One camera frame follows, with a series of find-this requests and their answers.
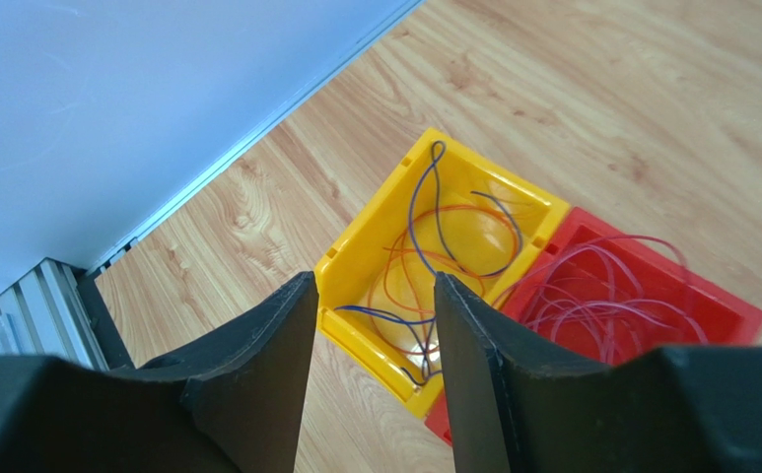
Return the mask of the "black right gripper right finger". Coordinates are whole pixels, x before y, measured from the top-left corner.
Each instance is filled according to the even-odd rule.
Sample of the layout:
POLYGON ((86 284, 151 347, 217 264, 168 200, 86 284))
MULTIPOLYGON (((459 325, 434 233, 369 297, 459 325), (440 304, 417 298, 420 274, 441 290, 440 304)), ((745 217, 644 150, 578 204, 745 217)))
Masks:
POLYGON ((439 274, 459 472, 762 472, 762 347, 667 345, 612 367, 439 274))

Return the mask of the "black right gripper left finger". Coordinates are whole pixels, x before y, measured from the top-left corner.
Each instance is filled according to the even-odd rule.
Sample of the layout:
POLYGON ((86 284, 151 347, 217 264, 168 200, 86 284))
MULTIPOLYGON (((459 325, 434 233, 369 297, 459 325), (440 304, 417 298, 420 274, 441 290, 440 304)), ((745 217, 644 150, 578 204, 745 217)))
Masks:
POLYGON ((318 291, 297 274, 138 369, 0 356, 0 472, 291 472, 318 291))

